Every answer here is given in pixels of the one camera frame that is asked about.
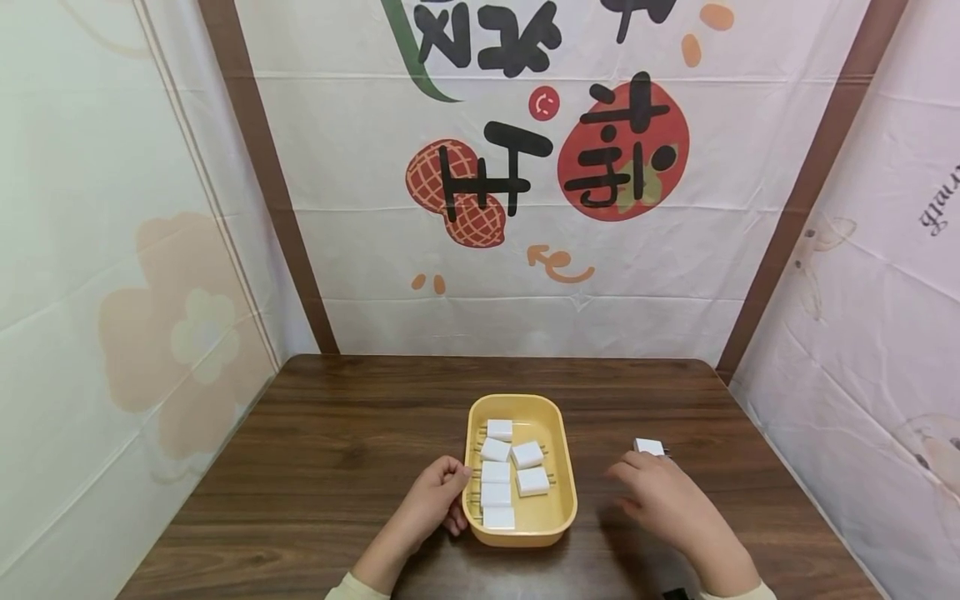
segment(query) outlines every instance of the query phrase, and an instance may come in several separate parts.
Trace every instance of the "green leaf stroke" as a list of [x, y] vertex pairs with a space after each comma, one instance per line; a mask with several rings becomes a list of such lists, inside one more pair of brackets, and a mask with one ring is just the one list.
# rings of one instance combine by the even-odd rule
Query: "green leaf stroke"
[[414, 32], [410, 28], [410, 21], [407, 20], [407, 13], [403, 9], [403, 0], [380, 0], [383, 5], [383, 11], [387, 14], [387, 21], [390, 23], [390, 29], [394, 32], [396, 47], [403, 57], [403, 64], [407, 67], [407, 74], [410, 80], [420, 89], [421, 92], [440, 102], [460, 102], [450, 98], [441, 92], [430, 80], [430, 75], [426, 72], [426, 67], [417, 60], [420, 48], [414, 39]]

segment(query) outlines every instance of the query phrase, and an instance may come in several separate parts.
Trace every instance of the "phone charger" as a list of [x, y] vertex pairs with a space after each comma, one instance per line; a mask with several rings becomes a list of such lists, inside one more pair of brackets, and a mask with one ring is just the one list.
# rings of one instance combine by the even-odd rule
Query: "phone charger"
[[480, 467], [480, 483], [510, 483], [510, 463], [484, 461]]
[[510, 456], [510, 445], [506, 442], [500, 442], [494, 438], [487, 438], [480, 448], [480, 458], [485, 461], [496, 461], [497, 463], [506, 463]]
[[550, 480], [543, 467], [525, 468], [516, 472], [516, 488], [520, 497], [541, 495], [550, 491]]
[[487, 529], [516, 529], [514, 509], [496, 507], [484, 509], [483, 526]]
[[536, 440], [515, 445], [511, 453], [514, 455], [514, 464], [517, 469], [537, 467], [543, 464], [543, 452], [540, 451], [540, 443]]
[[484, 509], [494, 507], [503, 508], [513, 505], [509, 483], [481, 483], [480, 506]]
[[663, 443], [659, 440], [644, 440], [643, 438], [634, 439], [634, 450], [637, 452], [649, 452], [654, 456], [663, 456]]
[[487, 437], [511, 442], [514, 439], [514, 422], [509, 419], [488, 419]]

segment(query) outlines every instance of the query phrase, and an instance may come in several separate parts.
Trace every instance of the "orange arrow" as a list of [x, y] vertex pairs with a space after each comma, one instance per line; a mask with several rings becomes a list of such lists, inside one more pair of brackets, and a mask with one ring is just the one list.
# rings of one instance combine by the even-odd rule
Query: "orange arrow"
[[593, 277], [595, 269], [593, 267], [587, 267], [586, 271], [583, 271], [577, 276], [565, 276], [557, 273], [558, 268], [565, 267], [570, 264], [570, 253], [564, 251], [553, 252], [552, 254], [547, 254], [550, 247], [546, 244], [534, 244], [527, 249], [527, 262], [530, 263], [530, 266], [533, 267], [537, 263], [543, 263], [543, 268], [546, 271], [546, 275], [553, 279], [554, 281], [560, 283], [580, 283], [581, 281], [586, 281]]

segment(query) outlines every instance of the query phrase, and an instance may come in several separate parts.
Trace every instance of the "beige flower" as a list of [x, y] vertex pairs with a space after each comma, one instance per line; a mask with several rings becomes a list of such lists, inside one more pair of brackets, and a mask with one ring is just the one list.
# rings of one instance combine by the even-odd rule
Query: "beige flower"
[[240, 353], [240, 336], [233, 328], [233, 301], [196, 288], [186, 297], [186, 319], [170, 332], [174, 359], [193, 369], [203, 384], [213, 383], [220, 370]]
[[273, 374], [270, 356], [213, 219], [148, 221], [136, 246], [147, 287], [100, 305], [113, 402], [130, 412], [162, 403], [159, 444], [170, 458], [214, 452], [237, 405]]

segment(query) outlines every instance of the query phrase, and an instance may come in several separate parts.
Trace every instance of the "red circle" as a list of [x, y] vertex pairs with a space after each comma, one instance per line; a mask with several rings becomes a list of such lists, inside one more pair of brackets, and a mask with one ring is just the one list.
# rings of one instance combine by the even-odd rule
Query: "red circle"
[[[608, 110], [624, 109], [629, 107], [630, 83], [620, 85], [615, 93], [615, 102], [611, 105], [605, 105], [597, 102], [589, 112], [601, 112]], [[630, 124], [626, 122], [615, 125], [605, 123], [577, 123], [573, 131], [570, 132], [563, 147], [560, 150], [560, 156], [557, 160], [557, 176], [560, 188], [564, 192], [566, 200], [574, 208], [584, 213], [591, 219], [597, 221], [626, 221], [633, 219], [641, 214], [662, 204], [663, 200], [677, 187], [681, 177], [684, 175], [686, 160], [690, 153], [690, 131], [687, 128], [684, 113], [677, 106], [677, 103], [670, 94], [666, 93], [662, 87], [657, 84], [651, 84], [651, 100], [654, 105], [664, 105], [670, 110], [664, 114], [653, 117], [650, 126], [644, 133], [633, 133]], [[616, 132], [612, 143], [604, 143], [601, 139], [601, 132], [604, 127], [614, 127], [610, 132]], [[612, 205], [606, 207], [587, 207], [584, 206], [581, 199], [583, 191], [568, 191], [564, 189], [564, 183], [573, 179], [593, 177], [603, 175], [604, 167], [585, 167], [579, 163], [579, 155], [582, 151], [607, 146], [615, 146], [620, 149], [620, 159], [613, 163], [613, 170], [617, 173], [628, 169], [628, 163], [633, 161], [633, 148], [635, 142], [640, 142], [643, 160], [646, 165], [650, 162], [652, 153], [662, 146], [672, 146], [676, 152], [674, 163], [666, 169], [657, 172], [657, 178], [660, 183], [660, 197], [653, 203], [643, 201], [634, 201], [633, 195], [629, 196], [630, 202], [624, 205]], [[619, 199], [623, 194], [630, 194], [629, 186], [623, 186], [618, 192]], [[610, 197], [610, 192], [606, 188], [598, 188], [590, 192], [598, 200], [604, 200]]]
[[560, 111], [560, 94], [549, 85], [541, 85], [530, 94], [527, 107], [533, 118], [538, 121], [549, 121]]

